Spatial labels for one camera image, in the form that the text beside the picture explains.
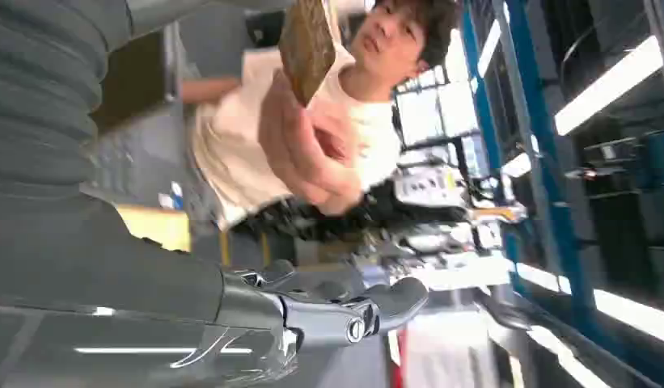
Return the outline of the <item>person's left hand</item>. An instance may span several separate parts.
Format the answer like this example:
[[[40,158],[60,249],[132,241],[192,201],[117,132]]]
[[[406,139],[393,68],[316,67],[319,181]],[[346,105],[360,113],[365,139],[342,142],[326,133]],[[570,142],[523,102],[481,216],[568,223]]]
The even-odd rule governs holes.
[[[262,101],[258,135],[273,174],[321,213],[340,215],[361,199],[360,137],[348,112],[329,102],[303,107],[281,70]]]

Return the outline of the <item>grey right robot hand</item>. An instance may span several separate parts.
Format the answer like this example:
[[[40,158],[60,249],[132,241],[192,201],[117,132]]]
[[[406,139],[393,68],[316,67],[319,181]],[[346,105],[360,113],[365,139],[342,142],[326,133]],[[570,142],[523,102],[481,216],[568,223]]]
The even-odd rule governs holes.
[[[230,272],[136,238],[94,197],[0,195],[0,387],[247,387],[427,300],[412,278],[359,294],[299,280],[288,264]]]

